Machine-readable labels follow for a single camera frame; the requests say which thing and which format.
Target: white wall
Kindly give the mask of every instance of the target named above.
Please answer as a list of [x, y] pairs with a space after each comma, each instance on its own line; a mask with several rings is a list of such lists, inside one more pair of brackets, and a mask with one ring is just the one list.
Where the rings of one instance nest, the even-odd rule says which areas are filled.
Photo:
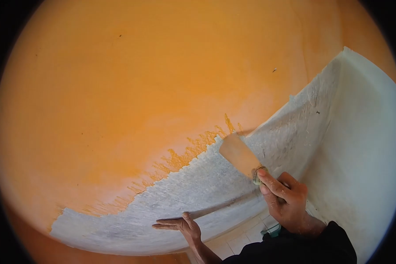
[[396, 84], [363, 56], [341, 54], [331, 123], [302, 182], [324, 221], [336, 221], [365, 263], [396, 210]]

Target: fingernail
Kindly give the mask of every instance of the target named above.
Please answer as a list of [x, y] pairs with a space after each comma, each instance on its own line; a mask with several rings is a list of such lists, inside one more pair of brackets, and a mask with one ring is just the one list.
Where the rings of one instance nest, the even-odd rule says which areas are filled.
[[265, 186], [265, 184], [260, 184], [260, 191], [263, 195], [266, 195], [269, 193], [269, 189], [267, 186]]

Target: green object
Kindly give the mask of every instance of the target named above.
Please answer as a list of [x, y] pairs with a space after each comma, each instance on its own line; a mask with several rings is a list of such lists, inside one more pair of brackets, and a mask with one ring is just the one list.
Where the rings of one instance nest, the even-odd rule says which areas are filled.
[[277, 237], [280, 233], [280, 230], [282, 229], [282, 226], [280, 224], [277, 224], [268, 230], [263, 230], [261, 231], [261, 235], [264, 236], [265, 234], [269, 233], [270, 237]]
[[263, 165], [259, 166], [259, 167], [256, 168], [256, 169], [253, 169], [253, 170], [252, 170], [252, 182], [253, 182], [255, 185], [260, 185], [260, 184], [262, 184], [262, 182], [260, 181], [260, 178], [259, 178], [258, 175], [257, 175], [257, 171], [258, 171], [259, 169], [263, 169], [263, 170], [265, 170], [267, 173], [269, 173], [269, 170], [268, 170], [265, 166], [263, 166]]

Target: hand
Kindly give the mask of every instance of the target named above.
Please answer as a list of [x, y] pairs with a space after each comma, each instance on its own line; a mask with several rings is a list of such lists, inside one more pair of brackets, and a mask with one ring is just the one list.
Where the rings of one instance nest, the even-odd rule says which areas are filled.
[[264, 183], [260, 185], [260, 190], [269, 206], [269, 212], [280, 225], [290, 233], [310, 237], [315, 237], [324, 230], [326, 225], [305, 211], [308, 194], [305, 184], [287, 172], [283, 172], [277, 180], [262, 169], [257, 173]]
[[182, 218], [170, 220], [157, 220], [152, 225], [155, 229], [179, 230], [189, 245], [201, 242], [201, 230], [197, 223], [190, 218], [188, 212], [182, 214]]

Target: orange wall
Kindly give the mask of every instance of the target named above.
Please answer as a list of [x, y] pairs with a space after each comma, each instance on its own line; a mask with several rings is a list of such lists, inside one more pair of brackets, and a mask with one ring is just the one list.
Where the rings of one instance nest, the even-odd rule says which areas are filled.
[[116, 256], [83, 251], [44, 236], [7, 207], [7, 215], [20, 241], [36, 263], [41, 264], [189, 264], [186, 253], [156, 256]]
[[266, 121], [348, 46], [396, 82], [355, 0], [46, 0], [0, 86], [0, 187], [44, 234], [99, 216]]

